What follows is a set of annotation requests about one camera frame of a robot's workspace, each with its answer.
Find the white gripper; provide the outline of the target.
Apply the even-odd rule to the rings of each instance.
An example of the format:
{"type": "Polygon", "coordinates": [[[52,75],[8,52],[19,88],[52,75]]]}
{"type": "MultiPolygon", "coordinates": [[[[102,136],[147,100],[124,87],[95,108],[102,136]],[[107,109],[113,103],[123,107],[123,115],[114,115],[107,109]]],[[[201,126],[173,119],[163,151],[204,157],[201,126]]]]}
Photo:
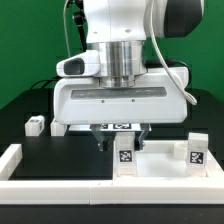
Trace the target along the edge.
{"type": "Polygon", "coordinates": [[[132,87],[103,88],[97,78],[99,53],[89,50],[59,62],[56,71],[60,77],[53,97],[56,121],[92,124],[100,151],[109,150],[107,124],[143,123],[134,141],[135,149],[142,150],[149,124],[181,123],[187,117],[187,102],[181,94],[188,83],[184,67],[174,68],[172,76],[163,68],[153,68],[137,76],[132,87]]]}

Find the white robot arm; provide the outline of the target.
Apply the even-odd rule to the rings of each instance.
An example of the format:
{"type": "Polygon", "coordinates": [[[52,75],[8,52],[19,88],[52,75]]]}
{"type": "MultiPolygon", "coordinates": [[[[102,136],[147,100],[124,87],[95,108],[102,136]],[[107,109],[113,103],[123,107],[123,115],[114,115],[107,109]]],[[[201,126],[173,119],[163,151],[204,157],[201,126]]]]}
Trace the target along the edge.
{"type": "Polygon", "coordinates": [[[146,67],[145,41],[189,35],[201,22],[204,0],[80,0],[88,24],[87,49],[56,65],[54,117],[63,125],[89,125],[99,147],[103,124],[138,124],[143,146],[154,123],[180,123],[197,100],[185,91],[189,74],[146,67]]]}

